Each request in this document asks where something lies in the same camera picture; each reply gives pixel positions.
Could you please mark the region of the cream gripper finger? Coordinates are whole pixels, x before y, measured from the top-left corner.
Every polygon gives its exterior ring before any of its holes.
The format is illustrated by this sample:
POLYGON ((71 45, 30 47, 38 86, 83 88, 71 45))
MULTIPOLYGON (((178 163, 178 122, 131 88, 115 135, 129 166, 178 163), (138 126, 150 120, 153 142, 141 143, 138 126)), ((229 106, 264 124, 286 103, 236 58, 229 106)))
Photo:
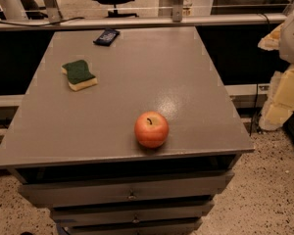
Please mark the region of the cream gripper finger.
POLYGON ((263 37, 258 43, 258 47, 266 50, 278 50, 280 43, 280 33, 281 33, 282 23, 278 25, 274 30, 272 30, 269 34, 263 37))
POLYGON ((261 110, 259 127, 279 129, 294 113, 294 65, 285 72, 276 71, 270 80, 268 98, 261 110))

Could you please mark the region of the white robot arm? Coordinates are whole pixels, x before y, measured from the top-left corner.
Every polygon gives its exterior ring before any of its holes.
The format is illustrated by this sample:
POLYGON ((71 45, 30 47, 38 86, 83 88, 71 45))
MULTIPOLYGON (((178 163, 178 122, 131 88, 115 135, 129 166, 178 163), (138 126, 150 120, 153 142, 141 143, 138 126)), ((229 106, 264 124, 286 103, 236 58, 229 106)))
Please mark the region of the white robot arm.
POLYGON ((273 74, 268 98, 261 110, 260 128, 274 131, 294 113, 294 9, 282 24, 260 40, 258 47, 266 51, 277 50, 279 58, 289 64, 286 71, 273 74))

